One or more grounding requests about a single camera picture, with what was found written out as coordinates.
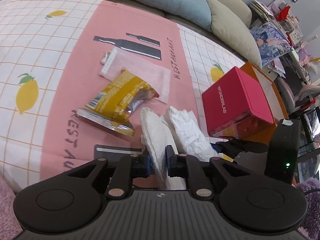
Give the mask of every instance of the blue patterned fabric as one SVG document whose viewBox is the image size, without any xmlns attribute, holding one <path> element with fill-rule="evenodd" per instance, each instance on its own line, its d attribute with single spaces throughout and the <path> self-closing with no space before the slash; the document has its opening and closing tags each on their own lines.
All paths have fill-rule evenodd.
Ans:
<svg viewBox="0 0 320 240">
<path fill-rule="evenodd" d="M 251 34 L 258 45 L 262 66 L 291 50 L 287 39 L 270 22 L 261 25 L 259 28 L 252 29 Z"/>
</svg>

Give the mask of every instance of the barcode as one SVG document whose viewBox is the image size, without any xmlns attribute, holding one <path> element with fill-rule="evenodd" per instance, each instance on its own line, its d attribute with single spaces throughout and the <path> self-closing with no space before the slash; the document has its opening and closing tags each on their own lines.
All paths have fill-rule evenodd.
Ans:
<svg viewBox="0 0 320 240">
<path fill-rule="evenodd" d="M 100 99 L 105 95 L 105 92 L 100 92 L 89 104 L 87 104 L 87 107 L 90 107 L 92 109 L 96 108 L 97 104 L 99 103 Z"/>
</svg>

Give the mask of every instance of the white cloth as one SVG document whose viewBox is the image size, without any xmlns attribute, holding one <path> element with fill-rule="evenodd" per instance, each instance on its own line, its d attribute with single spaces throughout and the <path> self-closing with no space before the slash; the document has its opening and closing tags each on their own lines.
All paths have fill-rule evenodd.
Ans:
<svg viewBox="0 0 320 240">
<path fill-rule="evenodd" d="M 158 115 L 147 107 L 141 109 L 140 120 L 144 142 L 151 156 L 159 188 L 161 190 L 186 189 L 183 178 L 170 178 L 167 173 L 165 147 L 172 145 L 174 152 L 178 154 L 170 129 L 162 123 Z"/>
<path fill-rule="evenodd" d="M 170 106 L 165 116 L 168 117 L 174 126 L 179 143 L 182 145 L 185 153 L 197 157 L 202 162 L 208 162 L 214 156 L 223 156 L 212 148 L 197 123 L 186 110 L 178 111 L 173 106 Z"/>
</svg>

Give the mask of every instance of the orange box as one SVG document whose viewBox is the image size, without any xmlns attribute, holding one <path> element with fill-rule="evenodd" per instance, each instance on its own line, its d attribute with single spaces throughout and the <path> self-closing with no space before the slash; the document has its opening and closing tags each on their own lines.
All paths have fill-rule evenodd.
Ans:
<svg viewBox="0 0 320 240">
<path fill-rule="evenodd" d="M 244 140 L 260 142 L 268 145 L 273 136 L 273 133 L 276 130 L 279 120 L 289 119 L 287 111 L 284 107 L 284 103 L 276 88 L 276 85 L 260 69 L 258 69 L 250 62 L 244 64 L 240 69 L 260 83 L 271 109 L 271 114 L 275 121 L 273 124 L 267 124 L 262 130 L 258 131 L 257 133 L 244 138 Z"/>
</svg>

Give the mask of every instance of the purple fluffy rug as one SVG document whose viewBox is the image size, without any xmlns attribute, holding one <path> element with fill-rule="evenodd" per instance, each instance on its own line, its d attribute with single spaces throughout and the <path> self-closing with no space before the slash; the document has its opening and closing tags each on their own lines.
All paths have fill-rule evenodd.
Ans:
<svg viewBox="0 0 320 240">
<path fill-rule="evenodd" d="M 13 213 L 15 195 L 0 177 L 0 240 L 15 238 L 22 229 Z"/>
<path fill-rule="evenodd" d="M 296 188 L 306 192 L 313 188 L 320 188 L 320 183 L 317 179 L 310 178 L 297 184 Z M 306 199 L 308 201 L 308 210 L 298 231 L 309 240 L 320 240 L 320 192 L 308 194 Z"/>
</svg>

